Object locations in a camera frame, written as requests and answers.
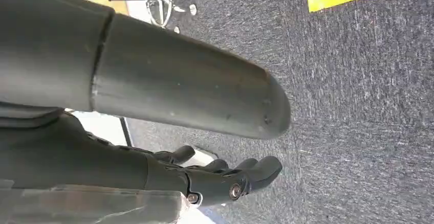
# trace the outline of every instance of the floor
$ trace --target floor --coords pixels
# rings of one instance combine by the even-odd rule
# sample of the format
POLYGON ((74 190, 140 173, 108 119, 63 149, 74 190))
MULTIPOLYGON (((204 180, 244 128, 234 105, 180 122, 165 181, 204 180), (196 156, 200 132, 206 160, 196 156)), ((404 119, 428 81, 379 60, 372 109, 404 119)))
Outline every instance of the floor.
POLYGON ((208 210, 223 223, 434 223, 434 0, 175 0, 168 26, 267 68, 292 126, 270 141, 129 120, 136 145, 189 144, 231 165, 274 155, 266 191, 208 210))

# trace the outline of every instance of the bolt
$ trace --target bolt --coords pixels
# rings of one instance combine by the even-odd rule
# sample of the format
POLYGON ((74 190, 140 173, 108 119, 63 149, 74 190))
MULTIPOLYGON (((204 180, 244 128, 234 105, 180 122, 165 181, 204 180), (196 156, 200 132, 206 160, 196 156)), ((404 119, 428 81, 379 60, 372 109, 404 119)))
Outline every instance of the bolt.
POLYGON ((199 200, 199 196, 197 194, 191 193, 187 196, 187 200, 190 202, 190 204, 195 204, 199 200))
POLYGON ((232 200, 237 200, 241 196, 242 190, 238 183, 232 185, 229 191, 229 196, 232 200))

